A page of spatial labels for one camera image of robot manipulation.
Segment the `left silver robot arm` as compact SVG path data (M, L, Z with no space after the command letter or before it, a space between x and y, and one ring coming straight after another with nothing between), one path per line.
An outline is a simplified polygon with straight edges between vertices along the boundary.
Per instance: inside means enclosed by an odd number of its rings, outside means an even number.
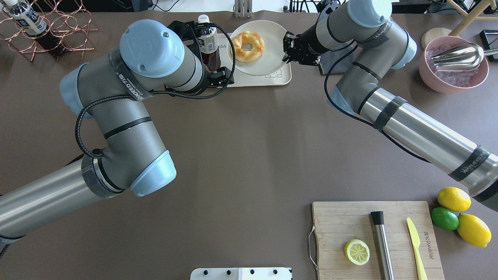
M144 100L156 95L202 100L208 88L226 90L233 71L210 73L201 61L197 31L215 23L169 26L132 23L119 46L66 75L61 97L78 115L82 156L37 181L1 196L4 250L29 232L129 189L145 196L169 184L176 169Z

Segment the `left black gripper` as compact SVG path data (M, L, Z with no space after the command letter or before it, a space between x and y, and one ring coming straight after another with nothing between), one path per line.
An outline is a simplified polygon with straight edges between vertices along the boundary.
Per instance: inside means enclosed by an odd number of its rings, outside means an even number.
M235 66L232 65L231 69L225 66L219 67L214 72L210 72L204 65L201 57L201 52L196 35L196 25L194 21L181 22L173 21L169 24L168 28L172 30L182 42L191 40L192 43L187 44L187 48L192 55L185 54L184 62L193 62L194 69L186 71L185 74L190 74L189 79L179 86L165 85L165 89L169 92L178 92L187 96L198 96L208 88L227 87L234 83ZM213 23L201 24L204 27L215 27Z

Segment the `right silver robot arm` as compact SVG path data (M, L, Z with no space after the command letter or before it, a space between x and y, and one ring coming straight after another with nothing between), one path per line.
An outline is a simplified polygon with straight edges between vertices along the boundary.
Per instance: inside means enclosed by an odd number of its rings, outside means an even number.
M316 66L324 53L356 43L359 55L333 89L325 90L329 103L437 166L496 211L497 155L379 87L388 70L405 66L417 51L409 33L391 19L392 8L389 0L349 0L304 33L286 32L283 62Z

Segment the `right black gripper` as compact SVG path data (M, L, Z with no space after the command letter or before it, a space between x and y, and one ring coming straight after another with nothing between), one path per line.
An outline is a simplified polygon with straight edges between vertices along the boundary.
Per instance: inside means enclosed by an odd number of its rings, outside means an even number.
M283 37L285 63L292 61L300 65L317 66L319 57L325 53L325 47L319 42L316 32L304 32L293 34L286 32Z

